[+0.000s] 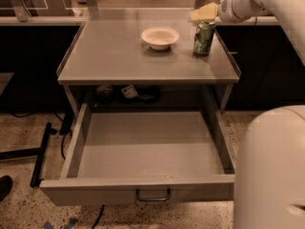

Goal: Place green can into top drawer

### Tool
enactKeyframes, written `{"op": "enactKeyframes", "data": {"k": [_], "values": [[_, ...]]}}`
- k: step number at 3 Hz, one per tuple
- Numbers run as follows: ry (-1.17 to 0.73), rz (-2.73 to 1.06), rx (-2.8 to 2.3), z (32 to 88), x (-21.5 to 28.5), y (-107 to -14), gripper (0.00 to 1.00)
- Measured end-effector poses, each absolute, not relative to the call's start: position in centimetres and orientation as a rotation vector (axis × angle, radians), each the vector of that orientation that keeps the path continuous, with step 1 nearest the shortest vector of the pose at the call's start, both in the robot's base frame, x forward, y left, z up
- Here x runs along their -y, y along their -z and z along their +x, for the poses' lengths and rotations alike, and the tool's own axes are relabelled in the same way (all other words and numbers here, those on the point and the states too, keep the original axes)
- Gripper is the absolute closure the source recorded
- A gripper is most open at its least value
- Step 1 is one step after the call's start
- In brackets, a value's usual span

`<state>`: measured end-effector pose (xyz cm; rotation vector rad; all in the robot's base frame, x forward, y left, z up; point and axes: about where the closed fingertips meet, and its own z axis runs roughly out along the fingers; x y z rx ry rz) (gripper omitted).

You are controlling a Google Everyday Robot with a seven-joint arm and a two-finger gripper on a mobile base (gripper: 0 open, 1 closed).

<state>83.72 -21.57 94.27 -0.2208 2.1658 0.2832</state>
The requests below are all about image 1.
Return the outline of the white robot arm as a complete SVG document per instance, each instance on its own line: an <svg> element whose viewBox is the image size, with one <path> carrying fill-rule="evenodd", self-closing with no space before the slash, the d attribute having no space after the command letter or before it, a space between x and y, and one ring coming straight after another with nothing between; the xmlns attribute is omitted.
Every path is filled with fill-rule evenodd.
<svg viewBox="0 0 305 229"><path fill-rule="evenodd" d="M220 0L192 12L240 23L272 14L305 60L305 0ZM247 127L238 150L233 229L305 229L305 106L272 109Z"/></svg>

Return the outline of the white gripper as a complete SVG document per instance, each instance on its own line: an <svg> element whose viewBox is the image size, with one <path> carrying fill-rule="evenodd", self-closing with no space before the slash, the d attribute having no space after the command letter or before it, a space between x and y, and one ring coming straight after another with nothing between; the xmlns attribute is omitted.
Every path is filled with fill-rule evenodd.
<svg viewBox="0 0 305 229"><path fill-rule="evenodd" d="M191 22L214 21L217 16L226 23L240 23L254 15L251 0L220 0L219 6L212 2L190 13Z"/></svg>

